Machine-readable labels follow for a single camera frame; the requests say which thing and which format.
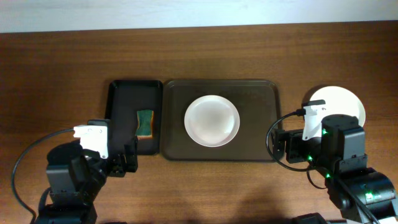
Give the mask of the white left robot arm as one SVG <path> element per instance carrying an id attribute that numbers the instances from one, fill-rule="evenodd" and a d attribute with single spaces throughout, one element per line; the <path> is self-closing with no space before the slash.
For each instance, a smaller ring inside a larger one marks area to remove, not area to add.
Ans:
<path id="1" fill-rule="evenodd" d="M 95 223 L 94 201 L 107 178 L 138 168 L 138 138 L 130 137 L 120 149 L 111 146 L 110 120 L 92 119 L 72 132 L 74 141 L 47 154 L 50 187 L 40 198 L 36 223 Z"/>

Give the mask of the cream plate with red stain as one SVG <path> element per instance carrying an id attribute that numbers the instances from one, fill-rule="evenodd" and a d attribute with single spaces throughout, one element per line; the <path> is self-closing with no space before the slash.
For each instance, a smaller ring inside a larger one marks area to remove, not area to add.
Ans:
<path id="1" fill-rule="evenodd" d="M 362 101 L 351 91 L 340 86 L 326 86 L 315 91 L 310 101 L 324 100 L 326 112 L 347 114 L 358 118 L 360 126 L 366 121 L 366 111 Z"/>

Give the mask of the pink plate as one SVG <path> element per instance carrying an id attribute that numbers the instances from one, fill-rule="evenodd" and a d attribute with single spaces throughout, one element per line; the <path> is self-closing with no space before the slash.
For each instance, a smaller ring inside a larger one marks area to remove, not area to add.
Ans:
<path id="1" fill-rule="evenodd" d="M 189 137 L 205 147 L 220 147 L 229 143 L 240 128 L 237 107 L 218 95 L 205 95 L 188 106 L 184 127 Z"/>

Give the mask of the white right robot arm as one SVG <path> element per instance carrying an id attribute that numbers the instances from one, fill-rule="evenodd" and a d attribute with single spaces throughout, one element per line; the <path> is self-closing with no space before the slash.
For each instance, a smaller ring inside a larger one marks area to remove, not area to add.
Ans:
<path id="1" fill-rule="evenodd" d="M 325 179 L 324 189 L 347 223 L 397 222 L 397 192 L 389 178 L 368 167 L 365 132 L 358 118 L 345 114 L 321 120 L 321 136 L 304 141 L 301 129 L 276 129 L 275 121 L 266 134 L 269 154 L 282 150 L 287 155 L 284 168 L 307 162 L 296 172 L 317 171 Z"/>

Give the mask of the orange green sponge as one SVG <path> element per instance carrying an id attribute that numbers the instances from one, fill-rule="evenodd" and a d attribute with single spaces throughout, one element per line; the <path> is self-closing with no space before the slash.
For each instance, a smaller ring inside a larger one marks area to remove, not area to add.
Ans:
<path id="1" fill-rule="evenodd" d="M 152 110 L 140 110 L 137 112 L 137 130 L 138 139 L 153 138 L 154 112 Z"/>

